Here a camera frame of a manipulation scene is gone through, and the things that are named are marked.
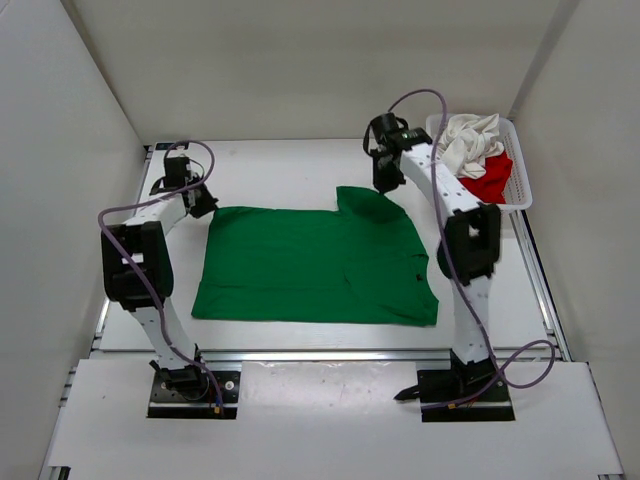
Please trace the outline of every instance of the red fabric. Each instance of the red fabric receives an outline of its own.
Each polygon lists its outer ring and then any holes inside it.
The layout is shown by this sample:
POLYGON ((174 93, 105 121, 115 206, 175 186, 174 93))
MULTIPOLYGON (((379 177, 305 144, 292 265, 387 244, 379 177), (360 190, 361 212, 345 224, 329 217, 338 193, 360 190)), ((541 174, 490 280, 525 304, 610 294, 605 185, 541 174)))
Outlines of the red fabric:
POLYGON ((459 178, 460 183, 485 203, 505 203, 504 187, 511 175, 513 161, 503 152, 496 157, 485 160, 484 168, 487 173, 474 180, 473 178, 459 178))

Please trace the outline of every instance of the white towel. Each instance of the white towel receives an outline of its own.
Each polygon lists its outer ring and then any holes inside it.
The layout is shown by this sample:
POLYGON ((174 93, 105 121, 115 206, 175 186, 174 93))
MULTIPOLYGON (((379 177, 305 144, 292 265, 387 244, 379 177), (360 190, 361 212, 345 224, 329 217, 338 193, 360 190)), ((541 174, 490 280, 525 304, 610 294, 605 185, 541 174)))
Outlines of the white towel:
MULTIPOLYGON (((499 115, 453 115, 438 143, 438 155, 458 177, 480 178, 486 172, 485 158, 500 155, 504 145, 498 141, 499 115)), ((429 132, 435 137, 438 132, 429 132)))

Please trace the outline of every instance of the white laundry basket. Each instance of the white laundry basket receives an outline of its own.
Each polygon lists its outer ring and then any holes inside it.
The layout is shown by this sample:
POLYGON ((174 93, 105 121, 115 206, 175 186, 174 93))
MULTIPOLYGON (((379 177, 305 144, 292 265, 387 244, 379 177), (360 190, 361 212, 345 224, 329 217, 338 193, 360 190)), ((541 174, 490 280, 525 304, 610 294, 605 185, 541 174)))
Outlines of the white laundry basket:
MULTIPOLYGON (((430 115, 427 118, 427 131, 436 132, 441 118, 442 115, 430 115)), ((518 136, 516 135, 516 127, 506 118, 500 117, 498 128, 500 129, 499 139, 504 144, 507 155, 513 160, 511 176, 504 189, 504 198, 507 203, 499 204, 498 206, 506 212, 526 210, 531 206, 533 197, 531 196, 531 187, 529 186, 529 178, 524 166, 520 142, 518 142, 518 136)))

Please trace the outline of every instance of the wall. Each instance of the wall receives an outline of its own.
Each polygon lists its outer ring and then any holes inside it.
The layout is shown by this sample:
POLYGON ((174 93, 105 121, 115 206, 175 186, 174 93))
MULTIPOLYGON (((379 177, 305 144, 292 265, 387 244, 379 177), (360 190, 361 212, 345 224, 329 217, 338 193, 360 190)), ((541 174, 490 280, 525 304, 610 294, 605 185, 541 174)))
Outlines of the wall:
POLYGON ((0 0, 0 478, 37 478, 144 151, 56 0, 0 0))
POLYGON ((640 478, 638 18, 637 0, 583 0, 516 122, 560 319, 630 478, 640 478))
MULTIPOLYGON (((408 90, 507 115, 558 0, 67 0, 144 142, 354 138, 408 90)), ((421 125, 425 105, 403 107, 421 125)))

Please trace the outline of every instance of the purple cable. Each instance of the purple cable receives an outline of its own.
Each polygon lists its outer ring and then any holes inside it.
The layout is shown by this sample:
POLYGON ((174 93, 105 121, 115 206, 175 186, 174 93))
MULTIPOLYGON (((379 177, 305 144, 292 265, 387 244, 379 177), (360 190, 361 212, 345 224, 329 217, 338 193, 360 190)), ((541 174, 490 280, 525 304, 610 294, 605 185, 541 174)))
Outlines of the purple cable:
POLYGON ((420 88, 418 90, 413 90, 413 91, 411 91, 409 93, 404 94, 402 97, 400 97, 398 100, 396 100, 389 107, 388 111, 391 112, 400 102, 402 102, 406 98, 409 98, 409 97, 411 97, 413 95, 417 95, 417 94, 420 94, 420 93, 431 93, 431 94, 435 95, 436 97, 438 97, 438 99, 440 100, 440 104, 442 105, 442 118, 440 120, 440 125, 438 126, 438 133, 435 136, 435 138, 433 139, 433 147, 431 148, 431 179, 432 179, 432 183, 433 183, 433 206, 434 206, 434 208, 436 210, 436 219, 437 219, 437 223, 438 223, 438 230, 440 231, 440 239, 441 239, 441 242, 442 242, 442 249, 444 251, 444 256, 445 256, 445 258, 447 260, 447 264, 449 266, 449 271, 452 273, 453 282, 456 285, 456 289, 460 293, 460 296, 462 297, 462 300, 464 301, 464 304, 469 309, 469 313, 471 313, 471 316, 473 317, 473 319, 475 320, 476 324, 480 328, 480 332, 482 333, 482 337, 484 338, 484 341, 485 341, 485 343, 487 345, 487 350, 489 352, 489 358, 491 359, 491 362, 493 363, 494 367, 496 368, 496 374, 493 376, 493 378, 491 378, 491 380, 489 380, 489 382, 484 387, 482 387, 480 390, 478 390, 476 393, 474 393, 472 395, 469 395, 467 397, 458 398, 458 399, 451 400, 451 401, 448 401, 448 402, 434 403, 434 404, 431 404, 431 405, 429 405, 427 407, 424 407, 424 408, 427 408, 427 409, 433 409, 433 408, 448 407, 448 406, 450 406, 452 404, 457 406, 457 405, 461 405, 463 403, 470 402, 471 400, 479 397, 484 392, 489 390, 489 388, 491 388, 493 386, 493 384, 496 383, 498 380, 504 381, 504 383, 506 383, 507 385, 509 385, 510 387, 515 388, 515 389, 531 388, 531 387, 539 384, 540 382, 542 382, 547 377, 547 375, 549 375, 549 373, 551 372, 551 368, 553 368, 553 364, 554 364, 554 362, 556 360, 556 352, 555 352, 555 348, 554 348, 553 344, 549 340, 534 340, 533 342, 529 342, 526 345, 520 347, 518 350, 516 350, 504 362, 504 364, 501 367, 498 365, 498 359, 497 359, 495 353, 493 352, 493 348, 491 346, 491 341, 489 340, 489 334, 487 333, 487 329, 482 324, 482 321, 480 320, 480 317, 478 316, 478 314, 476 313, 475 309, 473 308, 473 305, 471 304, 471 302, 467 298, 467 295, 465 294, 462 282, 460 281, 460 278, 458 277, 458 273, 456 272, 456 269, 453 266, 453 258, 451 257, 451 251, 449 250, 449 245, 446 242, 446 237, 445 237, 445 233, 444 233, 444 221, 442 219, 442 212, 440 211, 440 197, 438 195, 438 182, 437 182, 437 177, 436 177, 436 155, 438 153, 438 143, 440 142, 440 138, 442 137, 442 134, 444 132, 445 126, 447 124, 447 102, 444 99, 444 97, 442 96, 442 94, 440 92, 438 92, 437 90, 433 90, 431 88, 420 88), (506 373, 505 373, 506 368, 509 365, 511 365, 511 363, 513 363, 523 352, 525 352, 526 350, 529 350, 531 347, 533 347, 535 345, 546 345, 551 349, 551 358, 549 359, 549 364, 547 365, 547 368, 544 370, 544 372, 542 372, 542 374, 540 374, 540 376, 538 378, 536 378, 535 380, 533 380, 533 381, 531 381, 529 383, 517 384, 517 383, 513 383, 513 382, 509 381, 507 379, 506 373))
POLYGON ((149 292, 149 295, 153 300, 153 304, 158 310, 158 314, 160 315, 160 330, 162 332, 162 338, 164 339, 164 341, 167 343, 171 351, 178 358, 180 358, 184 362, 187 362, 189 365, 192 365, 196 368, 201 369, 207 375, 207 377, 209 378, 210 384, 213 385, 216 391, 216 404, 218 405, 218 407, 220 407, 221 411, 223 412, 222 391, 220 390, 220 385, 218 385, 218 381, 216 380, 216 377, 213 375, 213 372, 209 370, 209 368, 205 365, 204 362, 200 363, 200 362, 197 362, 196 360, 189 358, 187 355, 185 355, 184 353, 182 353, 180 350, 178 350, 176 347, 173 346, 173 341, 171 340, 171 337, 169 336, 169 332, 167 331, 167 321, 164 314, 164 306, 162 304, 162 300, 160 300, 158 293, 155 291, 155 289, 153 288, 153 285, 151 285, 151 282, 149 282, 149 279, 144 274, 144 272, 136 264, 135 260, 131 257, 131 255, 127 253, 125 248, 120 244, 118 239, 109 231, 109 229, 104 223, 104 217, 110 213, 126 212, 128 210, 135 210, 136 208, 143 208, 143 207, 148 207, 150 205, 155 205, 156 203, 162 202, 176 195, 183 194, 185 192, 188 192, 189 190, 194 190, 199 186, 203 185, 211 176, 211 172, 213 171, 213 167, 216 163, 216 157, 213 154, 213 151, 205 143, 200 142, 198 140, 189 140, 189 141, 182 140, 182 141, 176 142, 173 145, 171 145, 169 148, 167 148, 167 151, 164 154, 163 160, 169 156, 170 151, 180 146, 186 147, 188 143, 195 143, 197 145, 200 145, 201 147, 204 147, 204 149, 207 152, 209 152, 209 155, 211 156, 211 165, 209 166, 209 170, 207 170, 207 173, 200 180, 198 180, 196 183, 193 183, 191 185, 187 185, 186 187, 182 187, 182 188, 179 188, 178 190, 167 193, 166 195, 163 195, 161 197, 154 198, 153 200, 147 200, 146 202, 140 202, 133 205, 124 205, 122 207, 107 208, 98 214, 98 225, 100 226, 100 230, 102 230, 102 233, 105 235, 105 237, 107 237, 107 239, 109 239, 109 241, 113 244, 115 249, 118 250, 118 253, 122 255, 122 258, 124 258, 127 261, 131 269, 138 276, 138 278, 140 278, 140 281, 149 292))

